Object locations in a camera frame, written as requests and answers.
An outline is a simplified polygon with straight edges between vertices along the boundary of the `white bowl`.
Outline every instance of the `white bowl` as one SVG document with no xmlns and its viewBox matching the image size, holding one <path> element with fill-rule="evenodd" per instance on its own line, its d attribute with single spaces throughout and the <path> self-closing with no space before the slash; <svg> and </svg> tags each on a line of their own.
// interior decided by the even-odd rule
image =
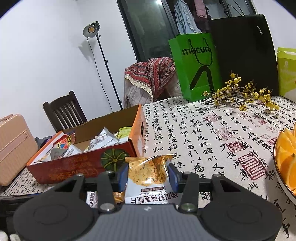
<svg viewBox="0 0 296 241">
<path fill-rule="evenodd" d="M 281 177 L 281 174 L 279 172 L 279 169 L 277 167 L 277 163 L 276 163 L 276 142 L 274 144 L 273 158 L 274 158 L 274 166 L 275 166 L 275 169 L 276 169 L 276 177 L 278 178 L 279 183 L 281 184 L 281 187 L 284 190 L 285 194 L 296 205 L 296 196 L 293 194 L 293 192 L 285 184 L 283 178 Z"/>
</svg>

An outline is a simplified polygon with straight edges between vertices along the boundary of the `pink suitcase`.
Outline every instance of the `pink suitcase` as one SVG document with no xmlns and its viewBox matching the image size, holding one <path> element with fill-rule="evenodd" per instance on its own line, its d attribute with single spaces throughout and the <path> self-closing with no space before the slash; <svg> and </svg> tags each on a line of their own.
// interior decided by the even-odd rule
<svg viewBox="0 0 296 241">
<path fill-rule="evenodd" d="M 9 185 L 37 151 L 22 115 L 0 118 L 0 185 Z"/>
</svg>

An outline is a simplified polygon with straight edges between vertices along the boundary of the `tablecloth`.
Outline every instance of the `tablecloth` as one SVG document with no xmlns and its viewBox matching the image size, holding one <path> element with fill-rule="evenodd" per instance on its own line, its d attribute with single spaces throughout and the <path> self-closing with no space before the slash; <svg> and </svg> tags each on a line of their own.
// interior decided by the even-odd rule
<svg viewBox="0 0 296 241">
<path fill-rule="evenodd" d="M 274 113 L 261 101 L 244 112 L 234 106 L 192 103 L 182 97 L 144 105 L 144 155 L 174 153 L 173 163 L 180 171 L 191 171 L 201 178 L 225 175 L 281 211 L 283 223 L 276 240 L 296 240 L 296 205 L 281 188 L 272 158 L 279 131 L 294 126 L 296 104 L 282 97 L 273 100 L 281 107 Z M 256 172 L 245 168 L 249 160 L 260 164 Z M 39 193 L 51 186 L 38 184 L 25 169 L 0 196 Z M 209 201 L 209 193 L 200 193 L 199 207 Z"/>
</svg>

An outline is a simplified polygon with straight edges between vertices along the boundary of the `open box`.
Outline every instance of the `open box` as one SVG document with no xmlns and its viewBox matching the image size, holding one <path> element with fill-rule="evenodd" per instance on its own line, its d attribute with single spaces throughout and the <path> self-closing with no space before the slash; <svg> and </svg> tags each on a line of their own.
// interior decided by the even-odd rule
<svg viewBox="0 0 296 241">
<path fill-rule="evenodd" d="M 90 141 L 94 139 L 104 127 L 111 133 L 116 133 L 120 128 L 127 126 L 132 126 L 127 142 L 34 164 L 34 162 L 42 158 L 53 147 L 53 143 L 65 133 L 74 131 L 74 145 L 81 151 L 84 151 L 89 146 Z M 77 173 L 83 173 L 85 177 L 95 177 L 105 171 L 105 168 L 101 164 L 101 156 L 106 156 L 106 153 L 110 154 L 111 152 L 113 154 L 114 162 L 117 161 L 117 153 L 122 153 L 123 151 L 126 152 L 128 156 L 141 157 L 144 147 L 143 132 L 145 128 L 146 120 L 141 105 L 117 111 L 90 120 L 76 127 L 60 131 L 31 158 L 26 167 L 41 184 L 59 183 Z"/>
</svg>

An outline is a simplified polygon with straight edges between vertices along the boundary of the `shopping bag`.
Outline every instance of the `shopping bag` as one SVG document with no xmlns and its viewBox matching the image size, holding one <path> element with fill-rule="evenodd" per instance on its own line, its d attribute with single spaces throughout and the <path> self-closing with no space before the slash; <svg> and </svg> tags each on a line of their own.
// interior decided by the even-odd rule
<svg viewBox="0 0 296 241">
<path fill-rule="evenodd" d="M 279 94 L 296 102 L 296 49 L 278 48 Z"/>
<path fill-rule="evenodd" d="M 203 99 L 204 91 L 222 88 L 211 34 L 181 34 L 169 40 L 184 99 Z"/>
</svg>

